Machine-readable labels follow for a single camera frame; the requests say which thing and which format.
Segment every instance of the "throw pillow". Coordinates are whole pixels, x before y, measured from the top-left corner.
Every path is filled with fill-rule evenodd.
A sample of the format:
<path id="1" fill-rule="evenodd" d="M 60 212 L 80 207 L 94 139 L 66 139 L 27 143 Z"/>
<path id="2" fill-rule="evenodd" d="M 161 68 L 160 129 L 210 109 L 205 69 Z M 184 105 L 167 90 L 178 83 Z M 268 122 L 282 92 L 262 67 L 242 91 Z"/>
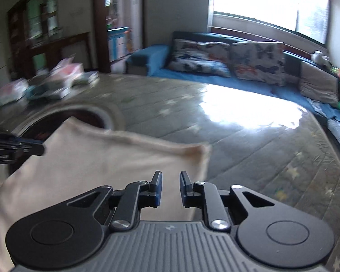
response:
<path id="1" fill-rule="evenodd" d="M 194 42 L 175 39 L 168 68 L 181 72 L 196 72 L 230 77 L 229 44 Z"/>
<path id="2" fill-rule="evenodd" d="M 213 75 L 229 78 L 231 73 L 228 67 L 219 61 L 203 60 L 191 56 L 178 56 L 168 65 L 170 70 L 195 73 L 209 73 Z"/>
<path id="3" fill-rule="evenodd" d="M 283 50 L 283 43 L 276 42 L 232 44 L 233 66 L 237 77 L 284 86 L 286 73 Z"/>
<path id="4" fill-rule="evenodd" d="M 211 61 L 219 61 L 230 66 L 230 45 L 227 43 L 175 39 L 174 52 L 190 52 L 195 50 L 206 54 Z"/>
<path id="5" fill-rule="evenodd" d="M 301 95 L 337 107 L 338 78 L 305 61 L 301 62 Z"/>

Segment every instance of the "doorway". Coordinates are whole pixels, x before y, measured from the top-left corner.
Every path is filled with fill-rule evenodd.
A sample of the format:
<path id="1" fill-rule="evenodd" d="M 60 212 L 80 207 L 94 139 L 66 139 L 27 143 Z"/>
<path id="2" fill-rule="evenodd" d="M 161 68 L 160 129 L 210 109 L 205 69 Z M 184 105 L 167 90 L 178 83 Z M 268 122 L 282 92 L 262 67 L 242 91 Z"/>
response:
<path id="1" fill-rule="evenodd" d="M 111 63 L 142 48 L 142 0 L 106 0 Z"/>
<path id="2" fill-rule="evenodd" d="M 126 57 L 142 49 L 144 0 L 93 0 L 98 67 L 111 72 Z"/>

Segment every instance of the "wooden door frame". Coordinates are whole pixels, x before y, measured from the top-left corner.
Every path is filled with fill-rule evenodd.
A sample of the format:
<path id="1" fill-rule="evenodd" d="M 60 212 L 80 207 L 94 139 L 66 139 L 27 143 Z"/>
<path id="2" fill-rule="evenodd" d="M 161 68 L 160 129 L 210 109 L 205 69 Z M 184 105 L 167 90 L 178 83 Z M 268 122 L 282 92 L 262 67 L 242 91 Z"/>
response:
<path id="1" fill-rule="evenodd" d="M 111 72 L 107 43 L 106 0 L 93 0 L 93 30 L 95 35 L 98 70 Z M 146 47 L 145 38 L 145 1 L 142 0 L 142 48 Z"/>

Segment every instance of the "gray ribbed plate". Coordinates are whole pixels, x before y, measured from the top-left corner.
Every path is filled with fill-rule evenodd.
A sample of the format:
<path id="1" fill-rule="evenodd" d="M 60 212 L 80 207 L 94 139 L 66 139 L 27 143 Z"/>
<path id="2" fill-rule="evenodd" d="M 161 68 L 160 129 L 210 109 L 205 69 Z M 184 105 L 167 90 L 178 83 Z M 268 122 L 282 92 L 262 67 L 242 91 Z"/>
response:
<path id="1" fill-rule="evenodd" d="M 17 266 L 14 272 L 31 270 Z M 277 271 L 250 260 L 228 234 L 202 222 L 141 221 L 115 233 L 90 260 L 66 272 L 265 272 Z M 322 266 L 312 272 L 327 272 Z"/>

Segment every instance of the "sofa armrest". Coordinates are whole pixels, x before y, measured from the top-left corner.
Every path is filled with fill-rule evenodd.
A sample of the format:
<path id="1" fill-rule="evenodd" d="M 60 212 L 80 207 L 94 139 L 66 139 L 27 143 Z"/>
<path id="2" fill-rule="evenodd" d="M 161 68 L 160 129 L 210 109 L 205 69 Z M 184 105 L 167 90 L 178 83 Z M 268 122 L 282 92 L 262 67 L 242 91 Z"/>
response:
<path id="1" fill-rule="evenodd" d="M 168 45 L 152 45 L 131 54 L 126 60 L 126 64 L 147 67 L 147 75 L 152 76 L 154 72 L 164 67 L 169 55 L 169 49 Z"/>

